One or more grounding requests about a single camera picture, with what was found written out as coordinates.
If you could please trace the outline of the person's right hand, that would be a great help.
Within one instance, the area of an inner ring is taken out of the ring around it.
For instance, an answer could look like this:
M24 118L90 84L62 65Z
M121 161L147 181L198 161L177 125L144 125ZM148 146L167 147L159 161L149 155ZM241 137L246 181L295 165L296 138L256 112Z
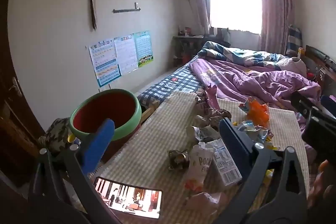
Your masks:
M327 160L318 167L318 175L307 198L308 208L322 201L335 201L335 168Z

